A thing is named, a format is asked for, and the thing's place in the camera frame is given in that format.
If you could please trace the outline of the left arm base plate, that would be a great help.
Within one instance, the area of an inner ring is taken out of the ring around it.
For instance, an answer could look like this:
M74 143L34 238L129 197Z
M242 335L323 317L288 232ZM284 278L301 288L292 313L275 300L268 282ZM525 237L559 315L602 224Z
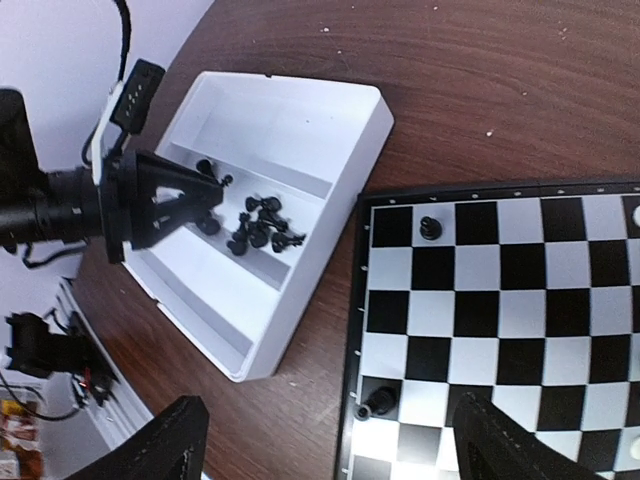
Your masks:
M33 313L14 313L6 323L11 328L10 370L40 379L69 373L80 378L99 406L110 399L117 376L78 312L70 314L60 333L51 332L45 319Z

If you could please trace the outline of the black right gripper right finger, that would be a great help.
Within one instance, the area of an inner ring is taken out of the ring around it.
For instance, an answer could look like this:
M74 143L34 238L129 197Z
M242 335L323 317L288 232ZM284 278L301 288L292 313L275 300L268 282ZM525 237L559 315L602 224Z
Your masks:
M615 474L615 411L585 390L456 390L461 479L605 479Z

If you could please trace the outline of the black pawn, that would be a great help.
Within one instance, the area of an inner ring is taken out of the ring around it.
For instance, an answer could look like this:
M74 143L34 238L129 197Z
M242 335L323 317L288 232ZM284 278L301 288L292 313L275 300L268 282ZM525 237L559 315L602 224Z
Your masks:
M443 227L438 219L424 216L419 222L419 233L424 240L436 241L442 236Z

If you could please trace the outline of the black king piece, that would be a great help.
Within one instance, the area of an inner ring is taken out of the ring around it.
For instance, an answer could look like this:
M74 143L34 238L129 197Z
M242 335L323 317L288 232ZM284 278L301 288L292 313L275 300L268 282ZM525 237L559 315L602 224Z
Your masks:
M397 405L397 392L388 386L372 391L355 410L355 418L366 421L374 415L385 415Z

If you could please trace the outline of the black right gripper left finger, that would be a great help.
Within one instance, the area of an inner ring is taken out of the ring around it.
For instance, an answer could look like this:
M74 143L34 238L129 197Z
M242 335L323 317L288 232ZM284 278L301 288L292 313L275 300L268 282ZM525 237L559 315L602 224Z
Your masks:
M199 396L183 395L112 452L71 479L191 479L202 477L209 412Z

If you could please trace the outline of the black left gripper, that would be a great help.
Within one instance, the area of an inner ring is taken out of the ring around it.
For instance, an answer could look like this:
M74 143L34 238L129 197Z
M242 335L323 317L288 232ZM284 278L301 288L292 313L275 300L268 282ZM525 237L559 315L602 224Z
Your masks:
M204 200L222 200L224 186L208 159L190 168L146 150L132 152L127 173L115 169L116 156L107 156L101 187L93 184L84 167L45 173L38 165L22 94L1 91L1 245L61 240L73 243L103 236L123 260L121 246L148 249L188 223L205 235L220 231L212 206ZM158 188L178 190L189 197L161 203L150 199Z

